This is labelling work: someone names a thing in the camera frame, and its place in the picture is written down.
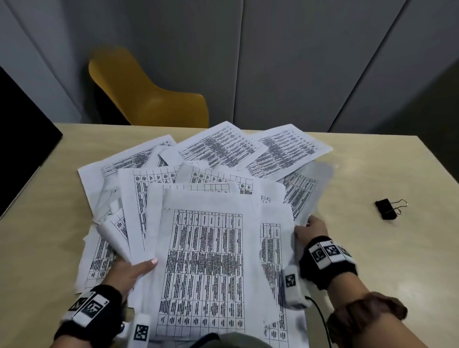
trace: hand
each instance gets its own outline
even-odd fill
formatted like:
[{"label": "hand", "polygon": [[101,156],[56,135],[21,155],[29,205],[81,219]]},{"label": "hand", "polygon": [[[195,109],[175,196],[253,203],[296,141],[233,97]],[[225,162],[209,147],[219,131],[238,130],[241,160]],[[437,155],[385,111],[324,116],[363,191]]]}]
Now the hand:
[{"label": "hand", "polygon": [[328,237],[328,231],[327,227],[325,226],[325,222],[315,217],[314,215],[309,217],[307,226],[295,226],[295,234],[304,246],[307,246],[309,242],[315,237]]},{"label": "hand", "polygon": [[111,285],[117,289],[121,293],[124,303],[128,298],[129,291],[134,287],[137,278],[150,272],[157,264],[158,259],[154,258],[151,261],[145,261],[133,266],[118,257],[102,281],[102,284]]}]

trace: gray wall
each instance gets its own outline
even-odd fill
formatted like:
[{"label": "gray wall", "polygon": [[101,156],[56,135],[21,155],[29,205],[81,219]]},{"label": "gray wall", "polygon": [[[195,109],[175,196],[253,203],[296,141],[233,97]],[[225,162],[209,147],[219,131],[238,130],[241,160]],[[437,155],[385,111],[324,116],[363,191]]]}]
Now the gray wall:
[{"label": "gray wall", "polygon": [[76,108],[93,121],[87,64],[102,45],[127,47],[160,87],[202,94],[212,125],[232,121],[242,0],[5,1]]},{"label": "gray wall", "polygon": [[[331,131],[387,132],[382,125],[396,122],[402,109],[458,60],[458,38],[458,1],[410,1]],[[423,124],[434,127],[446,117]]]},{"label": "gray wall", "polygon": [[0,0],[0,65],[51,121],[88,121],[3,0]]},{"label": "gray wall", "polygon": [[245,1],[235,124],[326,132],[403,3]]}]

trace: yellow chair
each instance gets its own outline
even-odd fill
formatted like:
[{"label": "yellow chair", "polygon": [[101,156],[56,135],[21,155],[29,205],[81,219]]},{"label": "yellow chair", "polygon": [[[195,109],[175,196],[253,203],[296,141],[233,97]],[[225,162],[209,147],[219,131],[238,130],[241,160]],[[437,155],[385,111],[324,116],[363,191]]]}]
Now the yellow chair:
[{"label": "yellow chair", "polygon": [[209,112],[202,95],[172,92],[154,85],[125,48],[95,52],[89,73],[133,125],[209,127]]}]

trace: black wrist band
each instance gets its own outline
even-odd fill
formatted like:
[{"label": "black wrist band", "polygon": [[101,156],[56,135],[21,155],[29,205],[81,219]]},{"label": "black wrist band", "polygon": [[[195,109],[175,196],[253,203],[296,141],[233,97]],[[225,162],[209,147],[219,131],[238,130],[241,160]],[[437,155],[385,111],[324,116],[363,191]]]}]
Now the black wrist band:
[{"label": "black wrist band", "polygon": [[312,281],[319,290],[326,290],[333,278],[341,273],[357,275],[351,255],[327,236],[311,240],[304,248],[299,264],[301,277]]},{"label": "black wrist band", "polygon": [[108,348],[123,322],[122,299],[121,293],[112,286],[94,287],[86,301],[77,300],[71,307],[75,314],[59,327],[54,339],[68,335],[89,341],[93,348]]}]

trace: forearm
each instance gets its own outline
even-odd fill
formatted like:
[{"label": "forearm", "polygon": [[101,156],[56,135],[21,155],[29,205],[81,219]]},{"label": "forearm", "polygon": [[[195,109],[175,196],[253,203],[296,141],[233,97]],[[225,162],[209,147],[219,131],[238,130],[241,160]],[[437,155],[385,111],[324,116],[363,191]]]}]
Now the forearm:
[{"label": "forearm", "polygon": [[[334,308],[363,298],[369,290],[353,273],[343,273],[335,277],[327,289]],[[355,348],[426,348],[400,320],[392,314],[382,314],[355,337]]]},{"label": "forearm", "polygon": [[58,337],[50,348],[92,348],[91,343],[71,336]]}]

